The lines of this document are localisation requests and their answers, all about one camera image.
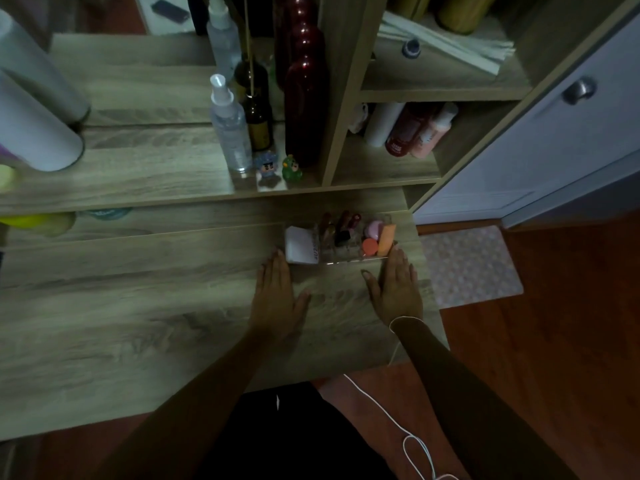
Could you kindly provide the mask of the wooden shelf unit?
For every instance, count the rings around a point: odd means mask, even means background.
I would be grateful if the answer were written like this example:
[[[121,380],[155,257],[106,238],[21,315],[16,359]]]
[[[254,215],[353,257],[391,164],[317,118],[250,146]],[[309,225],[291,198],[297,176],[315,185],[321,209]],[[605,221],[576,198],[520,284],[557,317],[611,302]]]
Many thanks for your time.
[[[364,45],[356,49],[347,106],[454,102],[460,112],[425,159],[396,158],[363,136],[346,136],[325,180],[345,189],[400,187],[414,211],[640,11],[640,0],[496,0],[485,17],[498,19],[516,53],[494,76],[428,46],[417,59],[405,58],[403,42],[378,37],[387,0],[366,1],[373,12],[361,26]]]

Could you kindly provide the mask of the red cosmetic bottle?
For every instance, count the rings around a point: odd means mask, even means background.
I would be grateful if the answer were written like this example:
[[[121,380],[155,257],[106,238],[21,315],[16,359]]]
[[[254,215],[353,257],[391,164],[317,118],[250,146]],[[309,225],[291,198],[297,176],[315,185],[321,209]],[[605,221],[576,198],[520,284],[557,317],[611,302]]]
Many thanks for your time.
[[[404,157],[436,110],[435,103],[410,102],[405,104],[385,143],[393,157]]]

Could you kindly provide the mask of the teal round lid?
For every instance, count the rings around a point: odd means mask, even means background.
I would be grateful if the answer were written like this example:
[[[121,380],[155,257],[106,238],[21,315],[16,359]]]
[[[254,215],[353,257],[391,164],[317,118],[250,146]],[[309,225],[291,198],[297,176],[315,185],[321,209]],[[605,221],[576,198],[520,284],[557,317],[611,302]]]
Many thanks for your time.
[[[81,214],[100,221],[115,221],[126,217],[131,211],[131,207],[117,209],[94,209],[81,211]]]

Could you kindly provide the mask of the person's right hand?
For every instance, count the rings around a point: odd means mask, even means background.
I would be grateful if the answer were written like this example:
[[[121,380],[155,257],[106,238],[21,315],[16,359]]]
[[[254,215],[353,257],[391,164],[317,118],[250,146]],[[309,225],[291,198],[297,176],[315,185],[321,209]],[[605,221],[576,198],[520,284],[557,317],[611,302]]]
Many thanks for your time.
[[[380,301],[371,301],[380,320],[390,330],[402,321],[423,322],[423,303],[415,267],[398,245],[390,250],[380,276]]]

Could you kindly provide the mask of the small white packet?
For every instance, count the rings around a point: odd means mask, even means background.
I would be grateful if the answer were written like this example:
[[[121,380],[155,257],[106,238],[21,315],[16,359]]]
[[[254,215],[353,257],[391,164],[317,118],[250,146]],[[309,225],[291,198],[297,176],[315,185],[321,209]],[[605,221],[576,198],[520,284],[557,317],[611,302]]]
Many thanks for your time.
[[[364,128],[368,119],[369,104],[366,102],[356,104],[349,117],[348,131],[352,134],[358,134]]]

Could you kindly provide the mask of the white cabinet door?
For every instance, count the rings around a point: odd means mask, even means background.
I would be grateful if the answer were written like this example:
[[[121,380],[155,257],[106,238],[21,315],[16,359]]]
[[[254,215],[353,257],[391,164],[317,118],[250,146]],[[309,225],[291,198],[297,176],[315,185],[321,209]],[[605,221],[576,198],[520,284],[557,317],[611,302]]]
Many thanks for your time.
[[[562,92],[589,76],[596,94]],[[498,219],[640,149],[640,13],[414,214],[417,225]]]

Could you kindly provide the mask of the person's left forearm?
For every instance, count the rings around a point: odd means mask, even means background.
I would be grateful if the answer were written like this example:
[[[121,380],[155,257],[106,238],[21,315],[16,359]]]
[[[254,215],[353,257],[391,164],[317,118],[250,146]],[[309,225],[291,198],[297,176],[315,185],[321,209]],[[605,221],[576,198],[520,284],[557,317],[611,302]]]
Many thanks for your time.
[[[252,326],[133,430],[91,480],[189,480],[282,339],[275,329]]]

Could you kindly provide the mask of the pink patterned floor mat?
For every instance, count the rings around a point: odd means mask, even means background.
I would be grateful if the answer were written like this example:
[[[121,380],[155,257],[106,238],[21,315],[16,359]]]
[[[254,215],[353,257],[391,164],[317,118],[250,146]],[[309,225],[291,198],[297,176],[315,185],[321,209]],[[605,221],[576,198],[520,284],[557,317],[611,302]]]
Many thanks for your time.
[[[420,241],[439,309],[524,293],[498,226],[432,233]]]

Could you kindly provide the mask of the yellow round object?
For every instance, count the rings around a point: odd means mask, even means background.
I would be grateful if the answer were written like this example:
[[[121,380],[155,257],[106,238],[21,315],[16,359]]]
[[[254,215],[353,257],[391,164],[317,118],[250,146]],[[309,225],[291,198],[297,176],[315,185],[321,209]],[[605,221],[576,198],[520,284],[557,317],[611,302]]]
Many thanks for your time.
[[[19,183],[20,174],[18,170],[11,166],[0,164],[0,195],[16,190]],[[67,233],[75,225],[76,213],[55,212],[52,214],[9,216],[0,212],[0,223],[45,237],[57,237]]]

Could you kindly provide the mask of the brown glass diffuser bottle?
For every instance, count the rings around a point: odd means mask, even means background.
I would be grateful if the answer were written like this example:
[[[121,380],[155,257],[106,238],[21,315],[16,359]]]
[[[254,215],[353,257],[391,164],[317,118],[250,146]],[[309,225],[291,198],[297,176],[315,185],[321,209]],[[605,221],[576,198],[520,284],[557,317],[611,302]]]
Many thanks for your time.
[[[267,96],[247,91],[243,102],[245,119],[254,153],[268,150],[274,144],[273,113]]]

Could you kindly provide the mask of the person's right forearm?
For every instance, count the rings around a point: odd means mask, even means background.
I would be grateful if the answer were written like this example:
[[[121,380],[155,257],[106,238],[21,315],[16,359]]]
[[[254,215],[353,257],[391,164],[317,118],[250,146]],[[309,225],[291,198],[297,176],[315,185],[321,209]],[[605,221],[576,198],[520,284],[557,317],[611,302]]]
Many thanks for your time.
[[[407,352],[444,435],[472,480],[579,480],[425,323],[401,315],[388,326]]]

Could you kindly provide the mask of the white tube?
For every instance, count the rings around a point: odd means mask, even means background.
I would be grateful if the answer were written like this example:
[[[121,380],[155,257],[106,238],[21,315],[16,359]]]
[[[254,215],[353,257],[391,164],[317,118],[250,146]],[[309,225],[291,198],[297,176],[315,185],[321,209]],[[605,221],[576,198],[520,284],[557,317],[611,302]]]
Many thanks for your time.
[[[405,102],[376,104],[364,133],[364,142],[368,146],[379,148],[386,143],[405,104]]]

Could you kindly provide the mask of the white compact case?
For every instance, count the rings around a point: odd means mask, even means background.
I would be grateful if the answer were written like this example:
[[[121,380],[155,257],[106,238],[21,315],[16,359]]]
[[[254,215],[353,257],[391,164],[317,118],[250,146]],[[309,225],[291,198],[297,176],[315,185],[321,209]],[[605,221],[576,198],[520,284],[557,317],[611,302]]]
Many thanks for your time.
[[[288,264],[318,265],[319,245],[315,231],[298,226],[287,227],[285,259]]]

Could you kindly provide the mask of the gold jar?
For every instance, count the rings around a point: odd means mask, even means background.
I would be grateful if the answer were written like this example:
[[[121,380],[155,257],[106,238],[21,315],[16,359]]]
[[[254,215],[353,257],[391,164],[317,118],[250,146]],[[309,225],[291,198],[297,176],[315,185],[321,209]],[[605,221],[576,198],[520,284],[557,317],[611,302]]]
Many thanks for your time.
[[[496,0],[443,0],[435,12],[436,23],[446,31],[469,35],[476,30]]]
[[[387,10],[414,22],[420,21],[431,0],[388,0]]]

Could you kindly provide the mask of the clear spray bottle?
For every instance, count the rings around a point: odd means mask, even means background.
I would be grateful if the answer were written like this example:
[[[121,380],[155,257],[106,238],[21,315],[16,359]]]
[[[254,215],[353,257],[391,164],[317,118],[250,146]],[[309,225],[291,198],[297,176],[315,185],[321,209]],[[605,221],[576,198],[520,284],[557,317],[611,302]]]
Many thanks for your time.
[[[247,173],[253,169],[253,155],[244,109],[222,74],[213,74],[210,83],[211,122],[227,167],[238,173]]]

